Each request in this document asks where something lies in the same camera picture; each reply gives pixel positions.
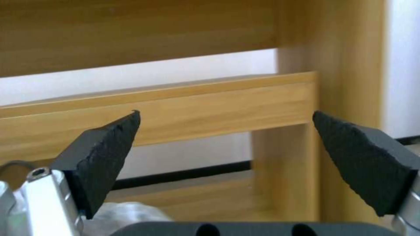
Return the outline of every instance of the clear plastic wrap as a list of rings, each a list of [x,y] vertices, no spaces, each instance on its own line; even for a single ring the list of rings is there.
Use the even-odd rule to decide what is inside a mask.
[[[138,202],[104,203],[93,219],[83,220],[83,236],[108,236],[137,222],[171,221],[162,211]]]

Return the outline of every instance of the wood grain surface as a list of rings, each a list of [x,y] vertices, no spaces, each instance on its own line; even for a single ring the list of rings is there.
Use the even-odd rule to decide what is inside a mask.
[[[0,77],[275,47],[272,0],[0,0]]]
[[[322,111],[380,128],[386,4],[278,0],[280,73],[318,71]],[[373,209],[342,181],[323,148],[320,156],[321,219],[378,223]]]
[[[176,185],[176,182],[160,184]],[[138,187],[112,191],[107,202],[141,202],[175,221],[281,221],[254,191],[252,178],[225,179],[144,194]]]
[[[192,88],[197,95],[187,93],[183,96],[177,93],[184,88],[166,89],[160,92],[176,96],[157,99],[154,94],[150,100],[144,97],[139,102],[127,102],[124,95],[120,95],[119,103],[110,104],[104,97],[106,102],[96,101],[92,107],[85,106],[84,101],[89,104],[89,98],[86,98],[79,101],[83,106],[77,109],[74,103],[70,102],[66,107],[66,102],[58,101],[49,104],[51,111],[0,118],[0,163],[54,158],[82,131],[109,123],[133,109],[140,110],[142,116],[134,146],[309,122],[307,113],[311,107],[311,82],[302,82],[300,79],[314,79],[314,74],[300,74],[297,77],[300,79],[285,83],[281,78],[287,77],[239,80],[237,85],[246,85],[245,89],[239,90],[241,85],[229,87],[218,82],[215,87],[209,87],[204,84]]]
[[[306,116],[317,109],[317,84]],[[318,221],[318,139],[311,122],[252,132],[255,188],[283,219]]]

